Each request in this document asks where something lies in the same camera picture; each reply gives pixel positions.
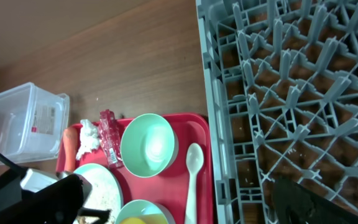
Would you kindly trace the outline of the light blue bowl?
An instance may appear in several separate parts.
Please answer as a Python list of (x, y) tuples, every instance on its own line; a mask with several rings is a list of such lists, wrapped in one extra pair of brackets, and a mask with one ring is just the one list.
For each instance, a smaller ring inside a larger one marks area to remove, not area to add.
[(167, 219), (167, 224), (175, 224), (172, 214), (159, 203), (153, 203), (147, 200), (133, 200), (127, 203), (116, 218), (115, 223), (120, 223), (128, 217), (138, 217), (140, 215), (162, 214)]

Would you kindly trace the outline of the yellow plastic cup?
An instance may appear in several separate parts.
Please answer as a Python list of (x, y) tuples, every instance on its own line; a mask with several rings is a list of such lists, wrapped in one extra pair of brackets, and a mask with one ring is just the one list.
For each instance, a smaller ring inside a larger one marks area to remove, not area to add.
[(167, 224), (168, 221), (162, 214), (140, 215), (138, 217), (128, 217), (123, 219), (120, 224)]

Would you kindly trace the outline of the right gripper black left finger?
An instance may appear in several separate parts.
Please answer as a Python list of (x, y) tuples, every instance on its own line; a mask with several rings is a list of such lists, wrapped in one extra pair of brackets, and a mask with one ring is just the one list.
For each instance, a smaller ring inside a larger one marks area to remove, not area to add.
[(110, 210), (85, 208), (91, 184), (81, 175), (70, 174), (57, 182), (31, 192), (20, 186), (30, 171), (0, 153), (9, 169), (0, 175), (0, 223), (73, 223), (78, 216), (96, 217), (106, 223)]

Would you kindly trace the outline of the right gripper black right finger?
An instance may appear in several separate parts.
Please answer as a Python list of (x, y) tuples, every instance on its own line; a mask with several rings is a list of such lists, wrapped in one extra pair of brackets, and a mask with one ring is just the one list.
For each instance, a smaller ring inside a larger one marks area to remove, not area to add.
[(358, 224), (358, 216), (289, 179), (273, 185), (273, 205), (279, 224)]

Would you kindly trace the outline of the mint green bowl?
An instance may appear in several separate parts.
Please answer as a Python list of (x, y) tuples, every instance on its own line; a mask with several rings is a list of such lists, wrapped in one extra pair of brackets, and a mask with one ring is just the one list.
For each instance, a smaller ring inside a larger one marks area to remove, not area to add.
[(140, 178), (149, 178), (168, 169), (178, 155), (178, 139), (170, 123), (158, 114), (134, 118), (121, 138), (125, 168)]

